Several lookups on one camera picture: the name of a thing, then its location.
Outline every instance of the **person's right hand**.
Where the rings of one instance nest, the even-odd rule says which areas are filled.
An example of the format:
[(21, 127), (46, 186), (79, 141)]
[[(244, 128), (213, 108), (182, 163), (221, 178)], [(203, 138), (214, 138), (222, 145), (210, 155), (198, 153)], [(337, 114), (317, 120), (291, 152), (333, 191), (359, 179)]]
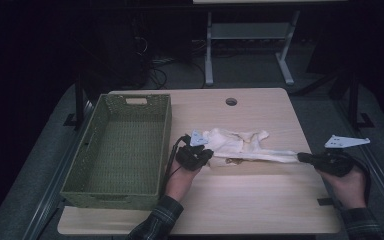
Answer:
[(363, 171), (354, 166), (353, 169), (343, 177), (337, 177), (316, 169), (316, 171), (332, 185), (333, 192), (346, 209), (366, 208), (364, 189), (366, 178)]

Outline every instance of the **crumpled white fabric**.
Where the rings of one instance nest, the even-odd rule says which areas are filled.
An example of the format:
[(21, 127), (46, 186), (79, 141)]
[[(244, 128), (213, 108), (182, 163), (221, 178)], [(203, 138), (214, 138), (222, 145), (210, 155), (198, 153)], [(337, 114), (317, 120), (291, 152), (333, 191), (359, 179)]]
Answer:
[(243, 160), (268, 160), (282, 163), (298, 162), (297, 153), (289, 150), (269, 150), (262, 147), (262, 141), (269, 133), (264, 130), (232, 132), (221, 128), (204, 131), (202, 136), (208, 141), (205, 148), (214, 151), (210, 166), (237, 165)]

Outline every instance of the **person's left hand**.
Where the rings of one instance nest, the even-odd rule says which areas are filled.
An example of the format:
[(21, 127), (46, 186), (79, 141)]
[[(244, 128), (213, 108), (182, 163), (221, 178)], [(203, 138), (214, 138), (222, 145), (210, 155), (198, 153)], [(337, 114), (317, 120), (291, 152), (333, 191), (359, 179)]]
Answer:
[(174, 160), (170, 170), (172, 175), (167, 182), (165, 194), (178, 202), (182, 201), (199, 171), (201, 171), (201, 168), (193, 172), (186, 170), (180, 166), (177, 160)]

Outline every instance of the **white metal table frame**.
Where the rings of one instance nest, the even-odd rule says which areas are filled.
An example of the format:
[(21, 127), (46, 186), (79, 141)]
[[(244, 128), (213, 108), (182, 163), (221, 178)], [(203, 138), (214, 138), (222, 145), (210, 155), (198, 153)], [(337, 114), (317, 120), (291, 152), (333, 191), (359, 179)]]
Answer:
[(286, 55), (294, 36), (300, 11), (294, 11), (292, 19), (287, 23), (213, 23), (212, 13), (208, 12), (207, 52), (205, 56), (205, 84), (212, 86), (213, 64), (211, 61), (212, 39), (284, 39), (283, 49), (276, 53), (283, 78), (287, 85), (293, 85), (294, 80), (286, 64)]

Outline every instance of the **hand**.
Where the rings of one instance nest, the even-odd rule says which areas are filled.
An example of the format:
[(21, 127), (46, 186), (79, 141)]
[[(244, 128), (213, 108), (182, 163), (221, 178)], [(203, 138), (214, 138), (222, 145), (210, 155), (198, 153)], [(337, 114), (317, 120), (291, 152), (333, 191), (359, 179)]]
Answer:
[(201, 168), (193, 172), (186, 170), (180, 166), (177, 160), (174, 160), (170, 170), (170, 174), (172, 175), (167, 182), (165, 194), (180, 202), (188, 193), (192, 181), (199, 171), (201, 171)]
[(316, 171), (332, 185), (333, 192), (346, 209), (367, 207), (364, 199), (366, 178), (360, 168), (354, 166), (343, 177), (337, 177), (317, 169)]

